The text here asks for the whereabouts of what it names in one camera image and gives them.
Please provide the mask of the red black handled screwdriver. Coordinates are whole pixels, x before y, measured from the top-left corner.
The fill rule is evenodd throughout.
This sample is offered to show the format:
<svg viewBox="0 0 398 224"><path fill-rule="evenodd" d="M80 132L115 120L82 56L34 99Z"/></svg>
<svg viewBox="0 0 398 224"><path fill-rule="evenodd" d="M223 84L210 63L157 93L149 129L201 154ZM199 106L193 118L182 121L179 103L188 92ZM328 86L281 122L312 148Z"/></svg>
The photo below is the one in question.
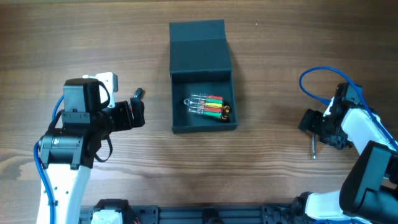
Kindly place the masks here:
<svg viewBox="0 0 398 224"><path fill-rule="evenodd" d="M138 99L142 99L144 96L145 91L142 88L138 88L135 92L134 92L134 97L138 98Z"/></svg>

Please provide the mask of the silver metal wrench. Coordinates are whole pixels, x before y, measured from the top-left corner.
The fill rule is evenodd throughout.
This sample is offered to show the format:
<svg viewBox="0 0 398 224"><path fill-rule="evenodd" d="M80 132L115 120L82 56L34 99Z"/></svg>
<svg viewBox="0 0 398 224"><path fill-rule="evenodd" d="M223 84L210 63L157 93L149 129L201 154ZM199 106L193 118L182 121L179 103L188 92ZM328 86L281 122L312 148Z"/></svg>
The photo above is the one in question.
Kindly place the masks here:
<svg viewBox="0 0 398 224"><path fill-rule="evenodd" d="M316 134L313 133L312 134L312 159L316 159L317 158L317 154L316 154Z"/></svg>

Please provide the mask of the clear case coloured screwdrivers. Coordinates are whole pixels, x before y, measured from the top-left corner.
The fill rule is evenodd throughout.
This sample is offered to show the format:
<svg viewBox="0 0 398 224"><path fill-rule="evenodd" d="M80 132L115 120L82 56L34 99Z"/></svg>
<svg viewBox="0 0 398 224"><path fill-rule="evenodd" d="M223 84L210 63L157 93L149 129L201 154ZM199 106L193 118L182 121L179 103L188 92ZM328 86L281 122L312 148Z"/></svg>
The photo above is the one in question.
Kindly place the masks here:
<svg viewBox="0 0 398 224"><path fill-rule="evenodd" d="M187 106L189 113L195 113L203 116L210 116L221 119L224 110L224 98L222 96L201 94L192 94L184 99L184 105Z"/></svg>

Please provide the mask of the orange black needle-nose pliers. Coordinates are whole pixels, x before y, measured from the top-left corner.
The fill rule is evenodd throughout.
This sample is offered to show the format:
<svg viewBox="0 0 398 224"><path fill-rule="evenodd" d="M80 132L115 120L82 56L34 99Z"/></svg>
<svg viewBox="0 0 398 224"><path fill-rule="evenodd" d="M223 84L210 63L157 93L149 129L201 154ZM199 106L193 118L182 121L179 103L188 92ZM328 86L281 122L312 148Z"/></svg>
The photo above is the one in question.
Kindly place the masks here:
<svg viewBox="0 0 398 224"><path fill-rule="evenodd" d="M224 105L222 107L221 119L223 121L229 121L230 112L231 112L231 108L228 105Z"/></svg>

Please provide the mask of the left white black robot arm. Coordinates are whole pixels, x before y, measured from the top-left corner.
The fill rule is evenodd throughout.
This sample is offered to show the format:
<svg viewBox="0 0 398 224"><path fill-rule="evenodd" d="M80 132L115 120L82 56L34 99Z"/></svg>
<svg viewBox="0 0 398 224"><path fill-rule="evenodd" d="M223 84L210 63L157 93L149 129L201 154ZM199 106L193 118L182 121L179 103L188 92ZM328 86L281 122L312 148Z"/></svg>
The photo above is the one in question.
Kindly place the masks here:
<svg viewBox="0 0 398 224"><path fill-rule="evenodd" d="M145 124L144 91L110 107L111 92L95 78L69 79L64 108L56 109L47 132L35 143L34 160L42 181L37 223L78 223L81 203L102 141L113 132Z"/></svg>

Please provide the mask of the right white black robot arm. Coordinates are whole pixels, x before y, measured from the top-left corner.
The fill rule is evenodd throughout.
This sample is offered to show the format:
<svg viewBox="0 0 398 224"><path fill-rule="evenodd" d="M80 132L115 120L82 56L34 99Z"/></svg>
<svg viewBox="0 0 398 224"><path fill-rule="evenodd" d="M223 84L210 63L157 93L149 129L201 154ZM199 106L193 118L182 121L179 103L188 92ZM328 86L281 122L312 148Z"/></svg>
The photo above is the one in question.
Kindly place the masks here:
<svg viewBox="0 0 398 224"><path fill-rule="evenodd" d="M359 85L340 83L325 112L307 110L298 128L337 149L355 147L359 157L340 190L305 193L291 216L316 223L397 223L397 151L365 110Z"/></svg>

